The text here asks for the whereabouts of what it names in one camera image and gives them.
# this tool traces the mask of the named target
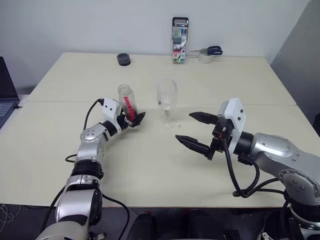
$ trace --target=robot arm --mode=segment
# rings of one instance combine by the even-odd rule
[[[215,151],[226,150],[226,140],[227,151],[238,155],[239,162],[254,163],[283,183],[292,216],[300,227],[320,230],[320,157],[301,151],[281,136],[242,131],[246,116],[238,98],[224,102],[217,115],[193,112],[190,116],[214,124],[213,139],[208,146],[189,136],[176,135],[182,144],[211,160]]]
[[[99,99],[103,106],[104,122],[85,129],[69,179],[55,210],[56,223],[47,227],[36,240],[86,240],[88,229],[96,225],[102,215],[102,192],[99,181],[104,176],[104,149],[114,135],[128,126],[140,124],[145,112],[128,121],[122,108],[111,98]]]

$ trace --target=scissors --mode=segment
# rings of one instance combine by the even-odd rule
[[[222,55],[223,53],[220,46],[209,46],[208,48],[202,48],[200,50],[193,50],[190,52],[206,53],[208,55],[216,55],[216,56]]]

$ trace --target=tape roll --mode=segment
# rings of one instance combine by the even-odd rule
[[[202,64],[209,64],[214,60],[214,55],[209,55],[206,52],[199,52],[198,61]]]

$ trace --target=wine glass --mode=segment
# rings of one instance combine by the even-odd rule
[[[159,107],[164,110],[161,126],[165,129],[172,128],[176,124],[176,121],[170,116],[170,110],[177,104],[177,84],[175,81],[171,79],[160,80],[156,84],[156,100]]]

